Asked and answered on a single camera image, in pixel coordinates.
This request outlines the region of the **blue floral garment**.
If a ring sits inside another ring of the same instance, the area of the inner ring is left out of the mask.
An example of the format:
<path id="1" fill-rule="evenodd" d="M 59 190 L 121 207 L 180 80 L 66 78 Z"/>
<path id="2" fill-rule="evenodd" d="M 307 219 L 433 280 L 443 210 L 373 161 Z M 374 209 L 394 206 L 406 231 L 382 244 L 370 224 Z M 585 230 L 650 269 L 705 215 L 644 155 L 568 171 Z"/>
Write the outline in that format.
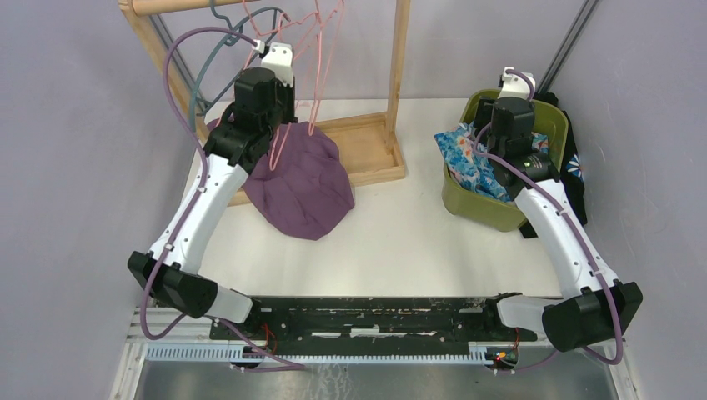
<path id="1" fill-rule="evenodd" d="M 451 131 L 433 135 L 450 176 L 462 189 L 502 203 L 513 203 L 507 189 L 494 177 L 490 161 L 472 151 L 474 131 L 473 124 L 461 122 Z"/>

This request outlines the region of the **purple garment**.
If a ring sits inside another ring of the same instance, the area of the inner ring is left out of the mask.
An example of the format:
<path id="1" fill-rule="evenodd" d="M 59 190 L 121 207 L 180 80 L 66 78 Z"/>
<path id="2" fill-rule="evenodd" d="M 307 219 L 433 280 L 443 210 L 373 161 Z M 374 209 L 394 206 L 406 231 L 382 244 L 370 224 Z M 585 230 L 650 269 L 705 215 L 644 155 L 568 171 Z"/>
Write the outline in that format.
<path id="1" fill-rule="evenodd" d="M 248 173 L 243 190 L 281 233 L 307 240 L 328 235 L 355 206 L 352 185 L 337 144 L 318 127 L 291 123 L 277 168 L 268 167 L 274 132 L 265 132 L 265 154 Z"/>

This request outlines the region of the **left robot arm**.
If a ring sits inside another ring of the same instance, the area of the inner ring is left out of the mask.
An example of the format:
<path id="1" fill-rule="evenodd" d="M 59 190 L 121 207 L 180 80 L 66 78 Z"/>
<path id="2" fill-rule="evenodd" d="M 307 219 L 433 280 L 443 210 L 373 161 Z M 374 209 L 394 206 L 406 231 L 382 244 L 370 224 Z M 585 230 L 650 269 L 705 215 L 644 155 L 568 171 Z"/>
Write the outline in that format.
<path id="1" fill-rule="evenodd" d="M 253 299 L 200 275 L 203 255 L 235 193 L 268 153 L 276 130 L 296 122 L 294 77 L 289 67 L 250 67 L 234 83 L 234 100 L 207 142 L 201 166 L 173 219 L 146 252 L 133 252 L 128 269 L 148 298 L 191 318 L 230 321 L 241 338 L 256 337 L 262 316 Z"/>

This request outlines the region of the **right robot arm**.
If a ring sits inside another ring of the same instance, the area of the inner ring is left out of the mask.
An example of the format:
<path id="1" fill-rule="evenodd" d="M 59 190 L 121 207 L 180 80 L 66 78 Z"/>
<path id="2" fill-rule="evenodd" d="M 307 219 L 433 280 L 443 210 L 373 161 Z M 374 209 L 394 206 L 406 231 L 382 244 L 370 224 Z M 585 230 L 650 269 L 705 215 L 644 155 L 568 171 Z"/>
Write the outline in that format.
<path id="1" fill-rule="evenodd" d="M 549 155 L 532 147 L 535 112 L 521 97 L 501 97 L 490 105 L 489 123 L 479 131 L 487 140 L 483 157 L 494 177 L 532 225 L 544 245 L 562 298 L 512 295 L 496 302 L 481 318 L 484 334 L 506 338 L 514 328 L 542 334 L 560 352 L 613 339 L 617 363 L 623 335 L 643 293 L 636 282 L 623 283 L 590 241 L 574 214 Z"/>

